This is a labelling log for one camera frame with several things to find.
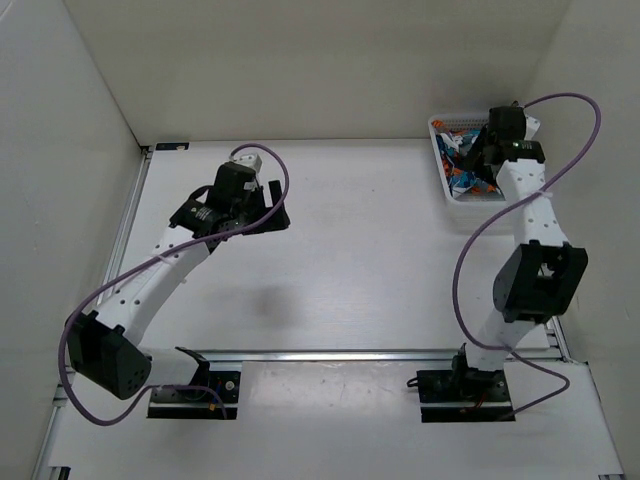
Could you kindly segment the white plastic mesh basket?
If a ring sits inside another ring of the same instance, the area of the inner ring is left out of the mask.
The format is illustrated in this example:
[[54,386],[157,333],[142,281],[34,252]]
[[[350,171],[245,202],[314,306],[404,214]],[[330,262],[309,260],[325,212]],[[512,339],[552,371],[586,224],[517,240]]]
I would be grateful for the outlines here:
[[490,216],[507,206],[499,189],[457,169],[453,154],[467,152],[477,133],[488,121],[487,111],[435,114],[428,128],[448,214],[461,233],[472,233]]

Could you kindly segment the colourful patterned shorts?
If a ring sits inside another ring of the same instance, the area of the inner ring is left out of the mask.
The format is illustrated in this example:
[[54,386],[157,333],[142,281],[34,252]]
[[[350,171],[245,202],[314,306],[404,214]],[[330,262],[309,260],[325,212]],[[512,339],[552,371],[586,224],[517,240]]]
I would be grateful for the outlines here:
[[463,196],[501,197],[501,191],[463,168],[463,159],[477,139],[479,129],[444,131],[435,136],[446,185],[453,199]]

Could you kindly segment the aluminium table edge rail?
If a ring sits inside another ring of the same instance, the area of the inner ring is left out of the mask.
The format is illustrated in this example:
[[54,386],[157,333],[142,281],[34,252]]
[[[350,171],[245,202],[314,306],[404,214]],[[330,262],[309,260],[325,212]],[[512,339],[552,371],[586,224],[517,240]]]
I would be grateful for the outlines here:
[[399,349],[399,350],[199,350],[210,362],[446,362],[457,353],[456,349]]

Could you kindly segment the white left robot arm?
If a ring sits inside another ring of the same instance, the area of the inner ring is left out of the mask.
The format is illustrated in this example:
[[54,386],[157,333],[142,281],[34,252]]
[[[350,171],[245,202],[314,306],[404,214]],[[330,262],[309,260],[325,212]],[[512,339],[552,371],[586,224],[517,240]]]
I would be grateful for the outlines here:
[[283,208],[267,206],[264,194],[282,197],[281,184],[259,183],[261,158],[242,155],[222,164],[215,180],[192,192],[170,217],[151,252],[153,265],[115,286],[88,314],[81,314],[68,336],[73,369],[120,400],[146,385],[175,385],[188,400],[206,395],[210,377],[204,358],[187,348],[143,349],[140,343],[162,305],[189,273],[208,259],[222,234],[245,235],[286,229]]

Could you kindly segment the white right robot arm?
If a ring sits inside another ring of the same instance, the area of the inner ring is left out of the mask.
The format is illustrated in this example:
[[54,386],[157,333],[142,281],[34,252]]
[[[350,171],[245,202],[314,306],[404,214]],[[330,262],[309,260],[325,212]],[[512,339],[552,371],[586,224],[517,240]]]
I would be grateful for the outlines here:
[[491,314],[452,362],[449,387],[464,400],[496,382],[531,330],[566,312],[588,263],[585,249],[572,246],[559,226],[544,189],[542,147],[526,132],[522,107],[494,107],[463,162],[501,191],[515,242],[493,282]]

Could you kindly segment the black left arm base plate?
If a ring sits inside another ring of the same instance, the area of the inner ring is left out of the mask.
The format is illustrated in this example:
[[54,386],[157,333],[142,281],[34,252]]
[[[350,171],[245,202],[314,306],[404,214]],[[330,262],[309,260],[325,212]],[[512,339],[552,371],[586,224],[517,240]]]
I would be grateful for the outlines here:
[[203,390],[153,390],[147,407],[149,419],[163,420],[235,420],[241,387],[240,363],[210,363],[208,370],[199,373],[199,385],[208,387],[220,397]]

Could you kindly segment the dark label sticker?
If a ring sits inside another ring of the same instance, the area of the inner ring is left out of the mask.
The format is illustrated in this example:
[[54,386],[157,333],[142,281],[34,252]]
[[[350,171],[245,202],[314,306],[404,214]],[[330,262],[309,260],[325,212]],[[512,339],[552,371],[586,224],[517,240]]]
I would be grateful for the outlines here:
[[188,150],[189,142],[160,142],[155,146],[156,151],[184,151]]

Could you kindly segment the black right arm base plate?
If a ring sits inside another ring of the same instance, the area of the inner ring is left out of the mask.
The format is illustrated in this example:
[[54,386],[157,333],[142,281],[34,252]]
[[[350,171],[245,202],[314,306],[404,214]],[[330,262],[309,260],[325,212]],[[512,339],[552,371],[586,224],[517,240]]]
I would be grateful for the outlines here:
[[452,370],[419,370],[406,382],[419,396],[422,423],[513,422],[505,374],[499,371],[488,380],[467,381]]

